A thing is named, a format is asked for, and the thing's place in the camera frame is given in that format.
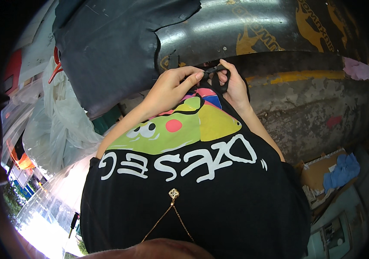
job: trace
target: chain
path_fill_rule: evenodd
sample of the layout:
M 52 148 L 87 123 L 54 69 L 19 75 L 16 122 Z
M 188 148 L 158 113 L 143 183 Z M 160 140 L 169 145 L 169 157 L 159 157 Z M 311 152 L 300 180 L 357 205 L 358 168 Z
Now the chain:
M 184 227 L 184 230 L 187 232 L 187 234 L 188 234 L 189 238 L 190 238 L 190 239 L 193 241 L 193 243 L 194 243 L 194 240 L 193 240 L 192 236 L 191 236 L 191 235 L 190 235 L 190 233 L 187 231 L 187 228 L 184 226 L 184 223 L 183 223 L 183 221 L 182 221 L 182 218 L 180 217 L 179 213 L 178 213 L 178 212 L 177 212 L 177 210 L 176 210 L 176 206 L 174 206 L 174 205 L 173 205 L 173 208 L 174 208 L 174 210 L 176 211 L 177 217 L 179 217 L 179 220 L 180 220 L 180 222 L 182 223 L 182 226 Z
M 166 212 L 164 212 L 164 214 L 161 216 L 161 218 L 159 220 L 157 220 L 156 224 L 154 224 L 154 226 L 151 228 L 151 230 L 147 233 L 147 235 L 143 238 L 143 240 L 141 240 L 141 242 L 143 243 L 144 240 L 146 240 L 146 238 L 148 237 L 148 235 L 150 235 L 151 231 L 153 231 L 153 229 L 157 226 L 157 224 L 160 222 L 160 220 L 167 214 L 167 212 L 169 212 L 169 210 L 173 207 L 173 205 L 170 205 L 170 207 L 166 210 Z
M 162 218 L 164 218 L 164 216 L 167 214 L 167 212 L 169 212 L 169 210 L 171 208 L 174 208 L 174 210 L 176 211 L 176 214 L 177 214 L 177 217 L 179 217 L 179 220 L 180 222 L 182 223 L 182 226 L 184 227 L 184 230 L 186 231 L 187 235 L 189 236 L 189 238 L 193 241 L 194 243 L 194 239 L 192 238 L 192 236 L 190 235 L 190 233 L 187 231 L 187 228 L 184 226 L 184 223 L 182 221 L 182 218 L 180 217 L 179 213 L 177 212 L 177 209 L 176 209 L 176 206 L 174 205 L 174 198 L 171 200 L 171 203 L 170 203 L 170 207 L 166 210 L 166 212 L 164 212 L 164 214 L 159 218 L 159 220 L 157 220 L 156 224 L 154 224 L 154 226 L 151 228 L 151 230 L 147 233 L 147 235 L 143 238 L 143 240 L 141 240 L 141 242 L 143 243 L 146 238 L 148 237 L 148 235 L 150 235 L 151 231 L 154 230 L 154 228 L 157 226 L 157 224 L 160 222 L 160 220 Z

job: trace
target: orange fabric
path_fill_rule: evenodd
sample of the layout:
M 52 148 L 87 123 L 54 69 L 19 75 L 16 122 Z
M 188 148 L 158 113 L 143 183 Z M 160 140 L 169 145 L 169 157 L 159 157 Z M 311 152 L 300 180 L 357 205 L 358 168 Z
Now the orange fabric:
M 20 160 L 18 160 L 16 150 L 13 148 L 10 156 L 21 170 L 35 168 L 35 165 L 32 163 L 32 161 L 29 159 L 26 153 L 23 153 Z

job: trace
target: fingernail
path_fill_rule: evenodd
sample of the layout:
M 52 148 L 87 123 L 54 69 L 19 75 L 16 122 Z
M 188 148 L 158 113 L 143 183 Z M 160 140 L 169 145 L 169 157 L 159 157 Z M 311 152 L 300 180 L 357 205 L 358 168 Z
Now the fingernail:
M 197 73 L 197 74 L 196 74 L 196 79 L 197 79 L 197 80 L 202 79 L 203 74 L 204 74 L 203 72 L 199 72 L 199 73 Z

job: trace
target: hand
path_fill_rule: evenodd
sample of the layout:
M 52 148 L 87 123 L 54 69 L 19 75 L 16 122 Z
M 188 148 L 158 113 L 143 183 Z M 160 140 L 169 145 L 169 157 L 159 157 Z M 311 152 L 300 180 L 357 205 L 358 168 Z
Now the hand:
M 223 65 L 230 71 L 230 79 L 228 84 L 228 90 L 223 94 L 223 97 L 232 105 L 235 111 L 242 116 L 246 111 L 250 111 L 252 109 L 248 95 L 246 93 L 246 85 L 243 79 L 240 77 L 238 71 L 235 66 L 225 60 L 221 59 L 220 64 Z M 217 72 L 219 76 L 220 85 L 224 85 L 228 80 L 226 77 L 227 70 L 222 70 Z M 213 73 L 209 75 L 208 83 L 212 85 L 212 77 Z
M 146 119 L 171 110 L 202 78 L 203 70 L 192 66 L 164 71 L 139 105 Z

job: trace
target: pink dot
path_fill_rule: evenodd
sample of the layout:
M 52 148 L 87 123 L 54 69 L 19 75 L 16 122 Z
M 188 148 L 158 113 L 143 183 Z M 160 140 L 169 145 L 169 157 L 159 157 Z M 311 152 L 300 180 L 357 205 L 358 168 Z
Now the pink dot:
M 182 123 L 176 119 L 172 119 L 166 122 L 166 130 L 169 132 L 176 132 L 181 128 L 182 128 Z

